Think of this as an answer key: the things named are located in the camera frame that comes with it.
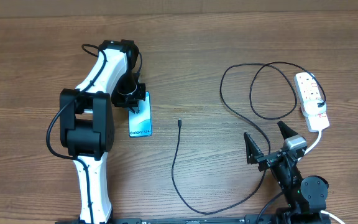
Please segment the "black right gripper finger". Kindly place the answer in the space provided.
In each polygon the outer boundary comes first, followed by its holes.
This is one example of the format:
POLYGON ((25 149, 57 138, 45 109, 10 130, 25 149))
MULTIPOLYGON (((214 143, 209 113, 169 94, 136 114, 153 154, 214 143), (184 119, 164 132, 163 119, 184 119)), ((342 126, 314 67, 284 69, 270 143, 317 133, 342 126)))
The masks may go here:
POLYGON ((251 138, 250 134, 244 133, 244 141, 246 144, 247 163, 258 164, 260 159, 264 156, 263 152, 251 138))
POLYGON ((288 125, 286 125, 283 121, 279 121, 277 123, 277 125, 280 129, 280 132, 281 132, 284 140, 298 135, 298 133, 296 131, 294 131, 292 128, 290 128, 288 125))

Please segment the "blue Galaxy smartphone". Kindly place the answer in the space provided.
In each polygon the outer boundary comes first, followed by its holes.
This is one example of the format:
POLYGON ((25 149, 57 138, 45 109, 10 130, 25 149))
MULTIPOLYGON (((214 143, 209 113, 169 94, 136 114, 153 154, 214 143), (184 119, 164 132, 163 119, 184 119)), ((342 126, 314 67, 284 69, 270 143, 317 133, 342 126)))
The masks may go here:
POLYGON ((150 93, 147 91, 145 94, 145 100, 139 101, 139 112, 129 112, 129 136, 131 138, 139 138, 151 135, 152 116, 150 93))

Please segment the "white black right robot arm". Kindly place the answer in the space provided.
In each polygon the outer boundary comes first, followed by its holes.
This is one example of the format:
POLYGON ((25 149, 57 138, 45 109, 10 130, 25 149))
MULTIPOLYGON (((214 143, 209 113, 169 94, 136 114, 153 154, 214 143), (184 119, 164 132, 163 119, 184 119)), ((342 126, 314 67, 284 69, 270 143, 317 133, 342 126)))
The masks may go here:
POLYGON ((310 175, 303 178, 297 168, 305 155, 306 139, 279 121, 283 146, 279 151, 265 155, 244 133, 248 164, 257 164, 259 171, 270 170, 281 192, 274 196, 257 215, 246 215, 246 223, 330 223, 326 209, 329 184, 327 180, 310 175))

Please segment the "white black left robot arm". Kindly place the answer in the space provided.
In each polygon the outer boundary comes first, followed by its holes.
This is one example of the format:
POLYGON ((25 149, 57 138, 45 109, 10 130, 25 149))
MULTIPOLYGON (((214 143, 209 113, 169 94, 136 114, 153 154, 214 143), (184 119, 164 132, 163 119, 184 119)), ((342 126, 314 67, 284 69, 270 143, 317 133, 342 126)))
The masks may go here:
POLYGON ((112 223, 107 159, 114 143, 113 107, 139 112, 146 99, 145 84, 133 71, 142 61, 132 40, 104 40, 96 46, 97 61, 74 89, 60 93, 60 109, 46 133, 48 150, 74 162, 78 174, 81 212, 75 223, 112 223))

